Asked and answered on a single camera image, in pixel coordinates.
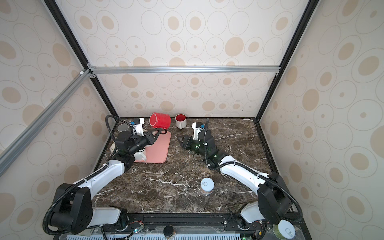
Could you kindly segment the white mug red inside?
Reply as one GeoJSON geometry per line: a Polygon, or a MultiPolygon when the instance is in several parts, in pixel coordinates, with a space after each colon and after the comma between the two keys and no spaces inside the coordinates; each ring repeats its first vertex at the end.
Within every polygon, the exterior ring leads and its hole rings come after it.
{"type": "Polygon", "coordinates": [[[187,125],[187,117],[184,114],[178,114],[175,116],[176,127],[182,130],[187,125]]]}

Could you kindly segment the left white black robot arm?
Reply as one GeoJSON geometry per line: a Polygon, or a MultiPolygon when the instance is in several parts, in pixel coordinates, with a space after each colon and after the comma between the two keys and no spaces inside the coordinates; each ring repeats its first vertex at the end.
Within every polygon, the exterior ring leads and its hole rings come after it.
{"type": "Polygon", "coordinates": [[[114,136],[110,124],[106,124],[115,148],[107,163],[87,177],[72,183],[61,184],[55,193],[52,205],[43,221],[44,232],[51,236],[67,233],[79,234],[84,230],[114,225],[123,230],[128,225],[125,209],[118,207],[94,208],[93,197],[112,180],[127,172],[135,162],[135,154],[148,145],[153,145],[165,128],[156,128],[137,134],[133,125],[114,136]]]}

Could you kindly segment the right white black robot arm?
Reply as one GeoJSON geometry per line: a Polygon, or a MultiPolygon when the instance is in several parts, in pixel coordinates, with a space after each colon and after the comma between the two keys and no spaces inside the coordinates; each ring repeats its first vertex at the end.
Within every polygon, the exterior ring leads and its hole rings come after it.
{"type": "Polygon", "coordinates": [[[209,122],[193,123],[193,130],[193,136],[177,137],[180,146],[203,156],[203,163],[209,170],[237,180],[258,196],[256,202],[244,205],[234,215],[233,218],[240,228],[247,229],[260,220],[271,224],[279,224],[282,220],[297,223],[303,220],[303,210],[299,202],[279,174],[269,175],[254,170],[219,150],[209,129],[209,122]]]}

